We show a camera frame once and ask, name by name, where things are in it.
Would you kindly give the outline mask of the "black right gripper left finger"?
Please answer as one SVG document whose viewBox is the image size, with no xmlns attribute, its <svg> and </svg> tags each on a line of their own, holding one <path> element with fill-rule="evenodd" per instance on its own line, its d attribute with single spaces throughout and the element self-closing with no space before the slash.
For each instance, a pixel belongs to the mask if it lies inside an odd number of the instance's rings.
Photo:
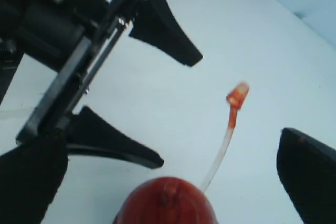
<svg viewBox="0 0 336 224">
<path fill-rule="evenodd" d="M 41 223 L 67 167 L 62 137 L 40 138 L 1 155 L 1 223 Z"/>
</svg>

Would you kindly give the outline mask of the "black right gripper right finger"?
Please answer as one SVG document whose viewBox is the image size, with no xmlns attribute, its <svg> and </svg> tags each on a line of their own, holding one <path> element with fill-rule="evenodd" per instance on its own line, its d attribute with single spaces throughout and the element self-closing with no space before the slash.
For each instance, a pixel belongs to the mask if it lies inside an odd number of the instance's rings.
<svg viewBox="0 0 336 224">
<path fill-rule="evenodd" d="M 335 223 L 335 149 L 286 127 L 281 131 L 276 165 L 303 223 Z"/>
</svg>

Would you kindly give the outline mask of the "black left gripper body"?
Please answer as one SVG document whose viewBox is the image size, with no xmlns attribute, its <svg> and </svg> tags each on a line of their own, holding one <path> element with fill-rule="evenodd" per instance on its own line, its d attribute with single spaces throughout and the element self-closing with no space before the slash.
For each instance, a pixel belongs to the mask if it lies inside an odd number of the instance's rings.
<svg viewBox="0 0 336 224">
<path fill-rule="evenodd" d="M 19 145 L 53 129 L 84 95 L 146 0 L 1 0 L 1 39 L 56 72 L 17 135 Z"/>
</svg>

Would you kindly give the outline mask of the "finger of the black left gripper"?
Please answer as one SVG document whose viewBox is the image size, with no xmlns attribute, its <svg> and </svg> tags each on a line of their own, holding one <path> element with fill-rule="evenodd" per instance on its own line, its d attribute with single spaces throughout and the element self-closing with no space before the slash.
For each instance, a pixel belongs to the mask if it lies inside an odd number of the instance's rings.
<svg viewBox="0 0 336 224">
<path fill-rule="evenodd" d="M 164 159 L 156 151 L 126 136 L 88 106 L 65 117 L 67 150 L 71 155 L 118 159 L 157 169 Z"/>
<path fill-rule="evenodd" d="M 181 29 L 166 0 L 146 0 L 139 9 L 129 36 L 192 67 L 203 55 Z"/>
</svg>

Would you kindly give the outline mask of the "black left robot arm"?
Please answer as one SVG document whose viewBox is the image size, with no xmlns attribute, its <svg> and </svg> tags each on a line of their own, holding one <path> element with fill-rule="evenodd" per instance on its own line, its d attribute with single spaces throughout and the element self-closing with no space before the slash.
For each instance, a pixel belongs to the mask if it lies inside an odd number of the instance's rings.
<svg viewBox="0 0 336 224">
<path fill-rule="evenodd" d="M 194 66 L 202 54 L 166 0 L 1 0 L 1 58 L 26 54 L 56 77 L 16 136 L 24 144 L 60 131 L 72 155 L 114 158 L 151 169 L 164 161 L 84 106 L 82 96 L 123 32 Z"/>
</svg>

